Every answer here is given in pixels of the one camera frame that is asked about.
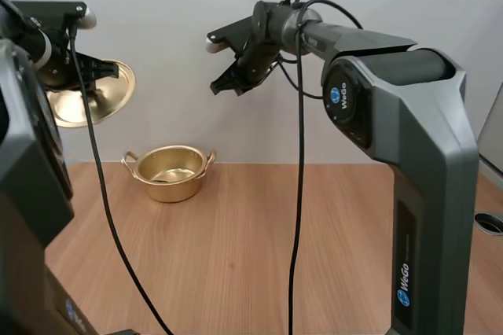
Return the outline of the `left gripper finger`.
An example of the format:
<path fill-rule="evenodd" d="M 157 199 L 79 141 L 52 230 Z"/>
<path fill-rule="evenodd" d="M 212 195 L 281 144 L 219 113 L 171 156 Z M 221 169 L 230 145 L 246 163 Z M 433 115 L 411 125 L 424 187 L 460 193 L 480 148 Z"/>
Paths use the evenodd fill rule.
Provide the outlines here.
<path fill-rule="evenodd" d="M 93 59 L 92 62 L 92 80 L 97 81 L 104 78 L 119 78 L 119 66 L 114 61 L 105 61 Z"/>

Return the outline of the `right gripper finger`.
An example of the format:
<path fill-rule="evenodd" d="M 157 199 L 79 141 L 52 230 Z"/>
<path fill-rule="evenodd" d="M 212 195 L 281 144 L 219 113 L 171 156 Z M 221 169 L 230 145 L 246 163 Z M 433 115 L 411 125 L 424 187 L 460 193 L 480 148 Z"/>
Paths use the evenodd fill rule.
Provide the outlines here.
<path fill-rule="evenodd" d="M 234 91 L 237 96 L 241 96 L 254 88 L 254 84 L 248 82 L 241 76 L 236 76 L 234 78 Z"/>
<path fill-rule="evenodd" d="M 210 84 L 213 94 L 219 94 L 225 90 L 232 90 L 240 94 L 240 73 L 237 62 L 232 63 L 215 81 Z"/>

